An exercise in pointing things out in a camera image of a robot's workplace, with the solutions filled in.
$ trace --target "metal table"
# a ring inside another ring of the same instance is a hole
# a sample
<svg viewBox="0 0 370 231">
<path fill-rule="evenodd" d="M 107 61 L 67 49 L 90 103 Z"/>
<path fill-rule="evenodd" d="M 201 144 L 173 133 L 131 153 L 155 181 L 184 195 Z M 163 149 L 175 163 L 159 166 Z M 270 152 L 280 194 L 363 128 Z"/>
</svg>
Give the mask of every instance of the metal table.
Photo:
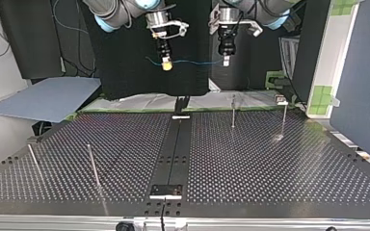
<svg viewBox="0 0 370 231">
<path fill-rule="evenodd" d="M 240 112 L 235 128 L 232 112 L 80 115 L 33 146 L 38 165 L 27 148 L 3 161 L 0 218 L 370 219 L 370 164 L 282 114 Z M 154 185 L 180 185 L 182 199 L 151 200 Z"/>
</svg>

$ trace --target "green tape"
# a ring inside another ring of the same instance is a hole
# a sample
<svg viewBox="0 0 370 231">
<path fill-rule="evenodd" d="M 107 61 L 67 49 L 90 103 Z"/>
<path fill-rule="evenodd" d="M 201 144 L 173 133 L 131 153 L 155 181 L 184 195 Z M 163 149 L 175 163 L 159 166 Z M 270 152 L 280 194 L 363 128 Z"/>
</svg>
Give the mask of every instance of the green tape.
<svg viewBox="0 0 370 231">
<path fill-rule="evenodd" d="M 284 106 L 262 106 L 262 107 L 242 107 L 238 108 L 237 111 L 249 112 L 249 111 L 272 111 L 283 109 Z M 187 113 L 202 113 L 202 112 L 226 112 L 232 111 L 231 108 L 187 108 L 183 112 Z M 146 109 L 146 110 L 119 110 L 119 109 L 92 109 L 92 110 L 83 110 L 78 114 L 89 114 L 89 113 L 110 113 L 110 114 L 149 114 L 149 113 L 173 113 L 172 109 Z M 67 120 L 75 119 L 76 115 L 68 116 Z"/>
<path fill-rule="evenodd" d="M 335 0 L 332 5 L 331 15 L 350 15 L 356 3 L 356 0 Z"/>
<path fill-rule="evenodd" d="M 283 89 L 283 86 L 275 86 L 274 84 L 270 83 L 270 78 L 278 78 L 278 79 L 284 79 L 284 71 L 267 71 L 266 73 L 266 83 L 265 88 L 266 89 Z"/>
<path fill-rule="evenodd" d="M 289 2 L 289 3 L 292 3 L 292 4 L 296 4 L 302 0 L 285 0 L 286 2 Z"/>
<path fill-rule="evenodd" d="M 308 113 L 311 115 L 325 116 L 332 101 L 331 94 L 331 86 L 315 86 Z"/>
<path fill-rule="evenodd" d="M 77 116 L 78 116 L 78 114 L 77 114 L 77 113 L 73 113 L 73 114 L 68 115 L 68 116 L 65 118 L 65 120 L 66 120 L 66 121 L 73 121 Z"/>
</svg>

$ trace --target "black backdrop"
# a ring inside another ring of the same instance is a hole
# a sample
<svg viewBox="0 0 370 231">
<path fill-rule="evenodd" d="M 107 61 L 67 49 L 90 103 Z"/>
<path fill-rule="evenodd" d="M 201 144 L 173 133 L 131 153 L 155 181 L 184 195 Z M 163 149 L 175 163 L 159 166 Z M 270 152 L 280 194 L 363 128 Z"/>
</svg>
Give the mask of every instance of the black backdrop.
<svg viewBox="0 0 370 231">
<path fill-rule="evenodd" d="M 207 29 L 210 1 L 176 0 L 172 18 L 190 24 L 185 38 L 171 39 L 174 60 L 210 61 L 210 35 Z M 204 95 L 208 92 L 210 65 L 175 64 L 164 71 L 145 57 L 160 63 L 155 40 L 146 28 L 145 17 L 130 29 L 121 27 L 109 34 L 96 24 L 85 4 L 80 4 L 90 33 L 96 65 L 107 98 L 117 99 L 138 93 L 163 92 L 169 95 Z"/>
</svg>

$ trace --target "metal post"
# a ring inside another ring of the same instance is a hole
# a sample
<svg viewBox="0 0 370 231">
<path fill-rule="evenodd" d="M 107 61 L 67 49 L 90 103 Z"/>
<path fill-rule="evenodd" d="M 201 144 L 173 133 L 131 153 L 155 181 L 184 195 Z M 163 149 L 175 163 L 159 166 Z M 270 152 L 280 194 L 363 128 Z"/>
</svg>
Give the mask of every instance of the metal post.
<svg viewBox="0 0 370 231">
<path fill-rule="evenodd" d="M 97 183 L 97 186 L 100 187 L 101 186 L 100 185 L 100 179 L 98 178 L 97 167 L 95 166 L 94 155 L 93 155 L 93 152 L 92 152 L 92 146 L 87 144 L 87 150 L 89 152 L 90 160 L 92 162 L 92 171 L 94 172 L 95 181 Z"/>
<path fill-rule="evenodd" d="M 29 147 L 29 152 L 32 155 L 33 162 L 35 162 L 35 165 L 38 165 L 39 163 L 38 163 L 38 160 L 36 159 L 35 152 L 33 151 L 32 145 L 28 144 L 28 147 Z"/>
<path fill-rule="evenodd" d="M 286 116 L 287 116 L 287 107 L 288 107 L 288 104 L 284 106 L 283 124 L 281 125 L 281 135 L 283 137 L 284 137 L 284 126 L 286 123 Z"/>
<path fill-rule="evenodd" d="M 284 106 L 283 124 L 286 122 L 287 107 L 288 107 L 288 104 L 286 104 L 286 105 Z"/>
<path fill-rule="evenodd" d="M 232 99 L 232 128 L 235 127 L 235 120 L 236 120 L 236 96 L 233 94 Z"/>
</svg>

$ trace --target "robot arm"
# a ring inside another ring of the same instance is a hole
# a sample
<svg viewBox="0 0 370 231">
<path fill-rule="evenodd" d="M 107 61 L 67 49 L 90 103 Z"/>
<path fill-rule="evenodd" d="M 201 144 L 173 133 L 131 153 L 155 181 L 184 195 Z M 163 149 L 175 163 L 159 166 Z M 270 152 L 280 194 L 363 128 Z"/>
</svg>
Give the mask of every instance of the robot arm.
<svg viewBox="0 0 370 231">
<path fill-rule="evenodd" d="M 257 22 L 275 30 L 288 18 L 290 9 L 294 5 L 291 2 L 289 0 L 224 0 L 224 3 L 211 13 L 209 23 L 211 35 L 218 31 L 221 43 L 219 54 L 224 56 L 224 66 L 229 66 L 230 56 L 236 54 L 235 38 L 239 26 L 250 25 L 249 32 L 255 37 L 263 32 Z"/>
<path fill-rule="evenodd" d="M 97 24 L 108 33 L 121 26 L 130 28 L 133 18 L 145 14 L 147 29 L 156 39 L 157 52 L 162 60 L 164 70 L 172 69 L 171 47 L 169 39 L 184 37 L 189 25 L 170 20 L 168 10 L 175 5 L 167 6 L 164 0 L 83 0 L 94 14 Z M 170 35 L 169 27 L 179 27 L 176 35 Z"/>
</svg>

